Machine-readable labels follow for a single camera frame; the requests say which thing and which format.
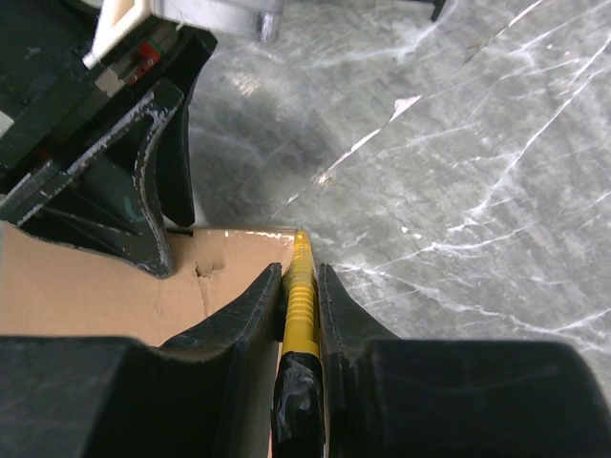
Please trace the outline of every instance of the brown cardboard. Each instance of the brown cardboard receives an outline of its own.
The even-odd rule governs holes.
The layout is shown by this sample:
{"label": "brown cardboard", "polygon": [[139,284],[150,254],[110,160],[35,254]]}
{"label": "brown cardboard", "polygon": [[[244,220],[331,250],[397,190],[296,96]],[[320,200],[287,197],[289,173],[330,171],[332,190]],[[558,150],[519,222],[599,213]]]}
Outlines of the brown cardboard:
{"label": "brown cardboard", "polygon": [[0,334],[122,335],[160,345],[237,298],[269,263],[286,268],[293,235],[232,229],[171,235],[177,273],[157,280],[120,260],[7,227]]}

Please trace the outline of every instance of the black plastic part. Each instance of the black plastic part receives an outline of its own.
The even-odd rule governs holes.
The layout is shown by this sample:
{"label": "black plastic part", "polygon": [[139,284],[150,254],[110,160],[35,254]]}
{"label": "black plastic part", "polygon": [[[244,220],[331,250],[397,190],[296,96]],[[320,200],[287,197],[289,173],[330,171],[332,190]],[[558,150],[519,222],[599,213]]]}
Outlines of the black plastic part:
{"label": "black plastic part", "polygon": [[288,310],[288,296],[286,290],[283,289],[283,297],[276,307],[276,340],[282,342],[284,340],[284,327],[286,324],[286,311]]}
{"label": "black plastic part", "polygon": [[321,458],[325,444],[323,369],[309,353],[280,359],[271,416],[274,458]]}
{"label": "black plastic part", "polygon": [[160,348],[0,338],[3,458],[264,458],[281,266]]}
{"label": "black plastic part", "polygon": [[439,19],[439,14],[443,10],[443,7],[446,5],[446,0],[411,0],[413,2],[422,2],[422,3],[433,3],[435,9],[432,12],[431,20],[435,22]]}
{"label": "black plastic part", "polygon": [[51,159],[10,193],[0,218],[38,239],[171,275],[155,170],[159,135],[181,101],[182,93],[160,80],[74,163]]}
{"label": "black plastic part", "polygon": [[[74,1],[7,1],[0,30],[13,32],[17,49],[0,45],[0,76],[12,63],[8,77],[0,77],[0,108],[13,114],[25,93],[32,105],[14,112],[0,137],[0,194],[7,195],[0,219],[38,239],[120,258],[158,278],[172,275],[163,216],[179,226],[195,221],[187,107],[216,39],[182,28],[155,67],[95,108],[106,97],[95,85],[104,67],[88,72],[81,61],[95,30],[91,11]],[[28,23],[21,33],[31,18],[24,8],[32,10],[32,28],[44,32]],[[145,21],[106,60],[131,50],[158,24]],[[35,65],[21,55],[29,49]],[[19,91],[3,85],[20,75]]]}
{"label": "black plastic part", "polygon": [[318,282],[330,458],[611,456],[606,403],[568,345],[399,341],[330,266]]}

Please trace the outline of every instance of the marble floor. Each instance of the marble floor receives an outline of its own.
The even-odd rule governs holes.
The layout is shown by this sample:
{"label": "marble floor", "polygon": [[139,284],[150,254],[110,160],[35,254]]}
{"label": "marble floor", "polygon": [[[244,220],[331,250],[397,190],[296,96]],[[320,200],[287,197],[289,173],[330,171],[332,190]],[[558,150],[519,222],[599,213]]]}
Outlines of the marble floor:
{"label": "marble floor", "polygon": [[289,1],[276,44],[221,37],[200,224],[305,228],[400,336],[566,341],[611,399],[611,2],[431,12]]}

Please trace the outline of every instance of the black tape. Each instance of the black tape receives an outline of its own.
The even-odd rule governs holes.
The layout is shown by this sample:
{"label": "black tape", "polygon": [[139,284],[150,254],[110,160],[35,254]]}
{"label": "black tape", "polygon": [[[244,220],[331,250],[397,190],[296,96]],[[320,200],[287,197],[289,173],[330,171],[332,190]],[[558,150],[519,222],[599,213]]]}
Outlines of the black tape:
{"label": "black tape", "polygon": [[288,352],[280,359],[271,425],[274,458],[323,456],[323,369],[316,356]]}

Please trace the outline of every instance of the white vein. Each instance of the white vein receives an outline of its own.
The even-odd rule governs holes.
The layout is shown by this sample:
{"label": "white vein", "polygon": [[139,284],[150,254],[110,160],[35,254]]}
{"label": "white vein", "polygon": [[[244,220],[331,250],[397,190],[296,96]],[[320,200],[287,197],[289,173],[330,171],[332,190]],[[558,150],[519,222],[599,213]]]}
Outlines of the white vein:
{"label": "white vein", "polygon": [[354,153],[356,153],[357,151],[359,151],[365,144],[367,144],[368,141],[370,141],[372,138],[374,138],[376,135],[378,135],[380,132],[382,132],[382,129],[384,129],[386,126],[388,126],[389,124],[391,124],[392,121],[394,121],[398,116],[402,115],[404,112],[406,112],[411,106],[413,106],[414,103],[416,103],[418,100],[420,100],[422,96],[421,95],[415,95],[413,97],[409,97],[409,98],[398,98],[394,101],[394,113],[392,114],[392,116],[390,117],[390,119],[380,128],[375,129],[374,131],[368,133],[367,135],[365,135],[363,138],[361,138],[360,140],[358,140],[356,143],[354,143],[350,149],[348,151],[346,151],[345,153],[343,153],[337,160],[335,160],[329,167],[327,167],[327,169],[322,172],[320,175],[318,175],[317,177],[315,177],[312,181],[310,181],[308,183],[308,185],[302,189],[299,193],[291,196],[290,198],[288,198],[288,200],[281,205],[281,207],[276,210],[275,212],[273,212],[271,214],[271,218],[275,217],[276,215],[278,215],[280,212],[283,211],[284,208],[286,208],[288,205],[290,205],[296,198],[298,198],[304,191],[306,191],[307,189],[309,189],[310,186],[312,186],[312,184],[318,182],[318,183],[327,183],[330,174],[342,163],[344,162],[346,159],[348,159],[350,156],[352,156]]}
{"label": "white vein", "polygon": [[569,60],[565,60],[563,62],[560,62],[559,64],[552,65],[551,67],[545,67],[543,69],[536,69],[536,70],[532,70],[532,71],[527,72],[527,73],[510,73],[510,74],[501,76],[500,79],[504,80],[504,79],[514,78],[516,76],[522,77],[522,76],[531,76],[533,74],[546,73],[546,72],[549,72],[550,70],[559,69],[561,67],[565,67],[565,66],[570,65],[570,64],[577,64],[577,63],[579,63],[579,61],[580,61],[580,59],[577,59],[577,58],[569,59]]}
{"label": "white vein", "polygon": [[[451,4],[449,2],[448,7],[444,9],[443,14],[441,15],[438,21],[432,24],[429,24],[424,30],[422,30],[416,36],[400,37],[397,40],[398,43],[396,43],[396,46],[389,46],[389,47],[385,47],[382,49],[360,51],[362,48],[369,45],[370,40],[369,40],[369,36],[367,36],[365,42],[362,42],[362,40],[358,40],[358,39],[352,40],[353,43],[356,43],[356,49],[347,51],[347,52],[343,52],[342,55],[338,57],[317,59],[315,62],[311,64],[303,65],[300,63],[298,64],[298,66],[303,69],[325,69],[325,68],[333,67],[336,65],[345,65],[347,62],[359,62],[363,60],[370,60],[373,58],[380,58],[380,57],[387,57],[387,56],[402,59],[406,55],[416,52],[420,48],[420,45],[422,44],[422,42],[425,41],[427,37],[429,37],[437,28],[439,28],[445,21],[447,21],[453,15],[453,12],[457,9],[459,3],[460,2],[458,0],[451,2]],[[252,46],[252,51],[262,54],[267,58],[279,60],[279,57],[273,56],[269,52],[263,51],[261,47]],[[437,53],[439,53],[439,50],[431,54],[427,54],[421,57],[421,59],[427,58]]]}
{"label": "white vein", "polygon": [[561,284],[566,284],[568,281],[548,281],[541,277],[531,276],[531,277],[523,277],[526,280],[534,281],[538,284],[544,284],[545,286],[560,286]]}
{"label": "white vein", "polygon": [[403,145],[393,146],[392,148],[387,148],[386,150],[382,150],[378,156],[379,157],[394,156],[394,155],[398,154],[399,152],[401,152],[401,151],[403,151],[403,150],[405,150],[407,148],[419,145],[419,144],[421,144],[421,143],[423,143],[425,141],[428,141],[428,140],[430,140],[432,138],[439,138],[441,136],[445,136],[445,135],[449,135],[449,134],[454,134],[456,132],[467,131],[467,130],[471,129],[472,127],[476,126],[476,125],[477,125],[477,123],[470,123],[470,124],[465,124],[464,126],[452,127],[452,128],[447,129],[445,131],[435,132],[434,134],[417,136],[415,138],[412,138],[410,141],[408,141],[407,143],[405,143]]}
{"label": "white vein", "polygon": [[522,157],[528,151],[528,149],[531,147],[531,145],[533,143],[535,143],[535,141],[539,138],[539,136],[541,134],[543,134],[547,130],[548,127],[550,127],[550,125],[558,118],[558,116],[560,116],[562,114],[562,112],[564,112],[564,110],[571,104],[571,102],[573,102],[573,100],[575,100],[575,98],[581,93],[581,91],[583,91],[585,89],[585,87],[589,84],[589,82],[590,81],[588,80],[585,83],[583,83],[573,93],[573,95],[571,95],[571,97],[569,97],[567,100],[565,100],[564,103],[562,103],[562,105],[559,106],[559,108],[554,112],[554,114],[552,114],[552,116],[545,122],[545,124],[543,124],[528,139],[528,141],[526,141],[526,144],[524,145],[522,150],[515,154],[514,160],[505,168],[505,170],[503,170],[503,172],[500,174],[500,178],[496,181],[496,183],[493,184],[490,187],[490,189],[488,190],[488,193],[486,193],[485,198],[477,206],[475,206],[474,208],[469,210],[469,213],[474,218],[479,218],[479,217],[481,217],[484,214],[484,212],[486,211],[486,209],[490,205],[490,202],[491,202],[492,198],[494,197],[496,191],[500,187],[502,187],[502,186],[504,186],[506,184],[507,179],[509,177],[509,174],[517,166],[517,163],[522,159]]}
{"label": "white vein", "polygon": [[353,246],[357,246],[361,242],[361,240],[364,239],[367,236],[367,234],[368,234],[367,232],[364,232],[360,236],[356,236],[356,239],[354,239],[352,241],[350,241],[350,240],[344,241],[342,243],[342,248],[346,249],[346,248],[352,248]]}
{"label": "white vein", "polygon": [[454,245],[454,244],[448,244],[448,243],[437,243],[437,242],[433,242],[431,243],[431,245],[422,248],[420,250],[414,251],[413,253],[409,253],[406,256],[402,256],[401,258],[397,258],[395,260],[389,260],[388,262],[384,262],[382,264],[376,265],[375,267],[373,267],[373,270],[376,271],[378,269],[381,269],[383,267],[388,267],[389,265],[393,265],[396,264],[397,262],[401,262],[403,260],[410,260],[412,258],[417,257],[418,255],[420,255],[421,253],[429,253],[431,251],[437,251],[437,252],[446,252],[449,253],[451,255],[458,255],[463,251],[472,251],[472,250],[478,250],[480,248],[483,248],[485,246],[491,245],[493,243],[497,243],[499,241],[502,240],[506,240],[509,239],[511,237],[513,237],[515,234],[518,234],[526,229],[529,229],[530,227],[532,227],[532,225],[529,226],[525,226],[525,227],[520,227],[519,229],[516,229],[515,231],[506,234],[504,236],[499,236],[496,237],[494,239],[489,239],[489,240],[484,240],[480,243],[463,243],[460,245]]}
{"label": "white vein", "polygon": [[537,0],[535,3],[533,3],[532,5],[526,7],[524,10],[522,10],[514,19],[512,19],[509,22],[509,25],[507,26],[507,29],[509,29],[510,27],[512,27],[517,21],[519,21],[522,17],[524,17],[526,14],[528,14],[529,12],[531,12],[532,10],[534,10],[543,0]]}
{"label": "white vein", "polygon": [[555,27],[553,27],[552,29],[550,29],[549,31],[545,31],[544,33],[536,36],[535,38],[533,38],[532,40],[522,44],[522,46],[520,46],[518,49],[513,50],[509,53],[509,55],[513,55],[513,54],[521,54],[522,52],[524,52],[525,50],[527,50],[528,48],[530,48],[531,46],[535,45],[536,43],[538,43],[539,41],[543,40],[544,38],[547,38],[549,35],[551,35],[552,33],[554,33],[555,31],[559,31],[560,29],[562,29],[563,27],[566,27],[567,25],[573,23],[574,21],[577,21],[578,19],[581,19],[582,17],[591,14],[592,12],[595,12],[603,7],[605,7],[606,5],[609,4],[609,0],[606,0],[605,2],[596,5],[594,8],[590,8],[586,11],[584,11],[581,14],[578,14],[577,16],[573,16],[572,18],[570,18],[567,21],[564,21],[562,24],[559,24]]}
{"label": "white vein", "polygon": [[560,331],[566,331],[568,329],[576,329],[579,327],[585,327],[587,325],[589,325],[591,322],[593,322],[594,320],[597,320],[598,318],[602,318],[604,317],[607,313],[611,312],[611,308],[607,308],[606,310],[603,310],[599,313],[595,313],[593,315],[589,315],[585,318],[582,318],[580,320],[577,320],[575,322],[566,324],[562,327],[557,327],[556,329],[553,329],[553,332],[560,332]]}
{"label": "white vein", "polygon": [[607,191],[606,193],[604,193],[602,196],[597,198],[594,203],[601,203],[603,200],[605,200],[609,196],[611,196],[611,191]]}
{"label": "white vein", "polygon": [[477,113],[477,111],[481,108],[481,106],[486,103],[486,100],[488,100],[488,97],[490,97],[492,95],[492,93],[495,91],[496,87],[498,86],[498,84],[502,81],[502,77],[499,78],[495,84],[493,84],[492,88],[490,88],[488,90],[488,92],[486,92],[486,95],[484,95],[482,97],[482,99],[479,101],[479,103],[477,104],[477,106],[474,108],[474,110],[471,112],[471,114],[469,114],[469,117],[467,118],[467,122],[471,121],[471,118],[474,117],[475,113]]}
{"label": "white vein", "polygon": [[596,60],[599,58],[599,56],[604,52],[604,50],[606,49],[607,46],[609,46],[609,43],[611,43],[611,33],[609,33],[609,35],[607,36],[607,40],[604,42],[604,45],[602,45],[595,53],[594,55],[592,55],[592,57],[590,57],[587,62],[585,64],[583,64],[583,66],[575,73],[575,77],[569,81],[569,85],[573,84],[575,81],[577,81],[577,79],[581,76],[581,74],[583,72],[585,72],[586,70],[588,70],[590,68],[590,66],[596,62]]}
{"label": "white vein", "polygon": [[459,225],[454,226],[454,227],[450,227],[448,229],[448,232],[449,233],[452,233],[452,232],[462,232],[468,226],[478,226],[478,225],[479,225],[479,223],[477,221],[475,221],[474,219],[465,218],[465,220],[464,220],[464,222],[462,224],[459,224]]}

